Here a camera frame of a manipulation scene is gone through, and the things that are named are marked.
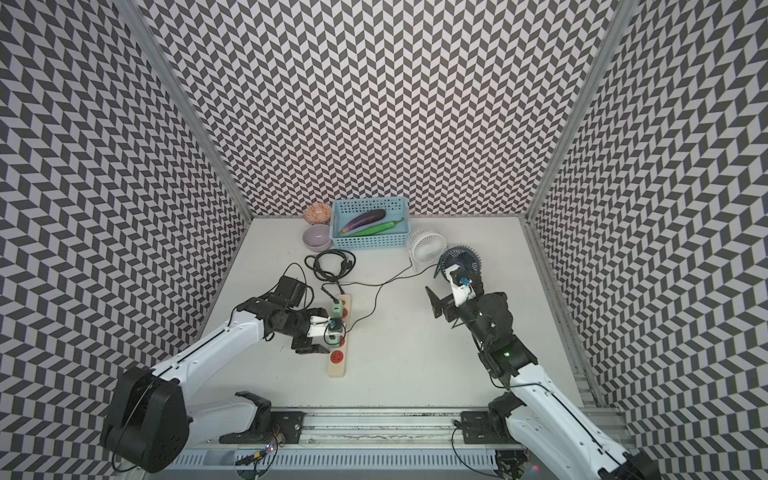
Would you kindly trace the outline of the beige red power strip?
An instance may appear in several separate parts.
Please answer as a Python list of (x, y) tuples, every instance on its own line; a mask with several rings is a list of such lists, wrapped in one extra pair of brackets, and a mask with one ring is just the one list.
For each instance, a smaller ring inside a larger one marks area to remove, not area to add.
[(338, 299), (345, 307), (344, 317), (341, 320), (344, 321), (347, 331), (346, 335), (342, 337), (340, 341), (334, 343), (331, 342), (331, 350), (327, 365), (327, 375), (330, 378), (342, 378), (346, 374), (348, 323), (351, 317), (352, 297), (349, 294), (341, 294), (338, 296)]

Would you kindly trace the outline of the green adapter of blue fan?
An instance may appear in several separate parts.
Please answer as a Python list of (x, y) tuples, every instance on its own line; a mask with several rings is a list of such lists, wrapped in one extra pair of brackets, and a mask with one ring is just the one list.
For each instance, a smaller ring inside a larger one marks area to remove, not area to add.
[(346, 325), (343, 320), (341, 319), (331, 319), (328, 323), (328, 326), (326, 328), (327, 335), (328, 336), (345, 336), (346, 335)]

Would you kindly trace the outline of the green adapter of white fan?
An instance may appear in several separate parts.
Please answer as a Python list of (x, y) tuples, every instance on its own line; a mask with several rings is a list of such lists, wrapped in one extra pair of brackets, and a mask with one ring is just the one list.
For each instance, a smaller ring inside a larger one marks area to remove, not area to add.
[(344, 317), (345, 307), (342, 302), (335, 303), (332, 306), (331, 315), (334, 319), (342, 319)]

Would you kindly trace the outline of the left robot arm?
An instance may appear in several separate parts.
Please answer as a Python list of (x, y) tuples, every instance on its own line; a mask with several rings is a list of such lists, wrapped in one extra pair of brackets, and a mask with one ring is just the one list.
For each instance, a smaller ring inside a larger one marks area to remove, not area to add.
[(114, 388), (100, 444), (112, 458), (157, 473), (188, 447), (217, 440), (255, 443), (260, 457), (299, 440), (304, 415), (272, 414), (270, 400), (248, 391), (207, 404), (191, 404), (195, 393), (233, 359), (276, 334), (291, 340), (297, 354), (328, 354), (343, 344), (345, 305), (333, 298), (330, 310), (302, 307), (308, 285), (282, 276), (274, 288), (236, 305), (211, 334), (153, 367), (126, 370)]

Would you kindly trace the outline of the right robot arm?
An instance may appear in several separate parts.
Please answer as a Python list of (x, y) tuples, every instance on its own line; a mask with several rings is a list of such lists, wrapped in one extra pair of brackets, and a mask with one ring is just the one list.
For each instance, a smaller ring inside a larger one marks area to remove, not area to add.
[(599, 428), (555, 385), (534, 353), (513, 331), (507, 296), (486, 293), (481, 276), (453, 264), (438, 274), (451, 287), (440, 299), (427, 294), (433, 314), (467, 327), (478, 358), (504, 393), (488, 405), (498, 436), (519, 442), (560, 479), (659, 479), (658, 464), (630, 452)]

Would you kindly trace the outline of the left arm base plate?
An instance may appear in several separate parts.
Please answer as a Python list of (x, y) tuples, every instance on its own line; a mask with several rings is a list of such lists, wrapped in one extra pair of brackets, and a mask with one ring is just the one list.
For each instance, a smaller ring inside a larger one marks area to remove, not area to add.
[(266, 424), (266, 416), (258, 415), (247, 430), (223, 435), (218, 441), (220, 444), (266, 444), (276, 437), (281, 445), (299, 444), (305, 416), (304, 411), (272, 411)]

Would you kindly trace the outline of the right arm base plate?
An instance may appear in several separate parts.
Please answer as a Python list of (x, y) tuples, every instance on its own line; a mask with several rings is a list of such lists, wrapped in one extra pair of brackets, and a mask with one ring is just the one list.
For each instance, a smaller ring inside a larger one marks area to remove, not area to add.
[(463, 442), (469, 445), (507, 445), (514, 439), (504, 420), (485, 411), (462, 411), (459, 420)]

